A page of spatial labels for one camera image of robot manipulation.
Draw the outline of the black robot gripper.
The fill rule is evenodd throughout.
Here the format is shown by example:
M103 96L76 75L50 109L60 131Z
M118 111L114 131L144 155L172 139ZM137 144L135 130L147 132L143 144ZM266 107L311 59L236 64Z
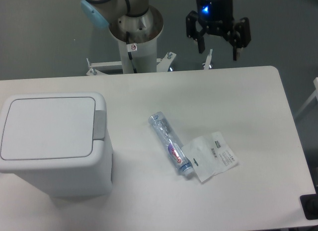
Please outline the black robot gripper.
M232 45L233 60L239 58L242 48L251 41L250 22L248 17L234 21L233 0L196 0L197 12L190 11L186 16L186 35L197 42L198 52L205 51L205 32L209 35L226 36ZM196 24L203 29L197 30Z

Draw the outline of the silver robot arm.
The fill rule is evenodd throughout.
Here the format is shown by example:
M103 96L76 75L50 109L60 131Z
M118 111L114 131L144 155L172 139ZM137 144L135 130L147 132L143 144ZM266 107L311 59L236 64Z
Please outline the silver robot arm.
M149 10L149 0L83 0L93 16L112 23L121 16L143 16ZM251 41L249 19L236 21L233 17L233 0L196 0L196 11L186 17L186 34L197 42L199 53L205 50L204 35L223 37L233 47L233 60L238 50Z

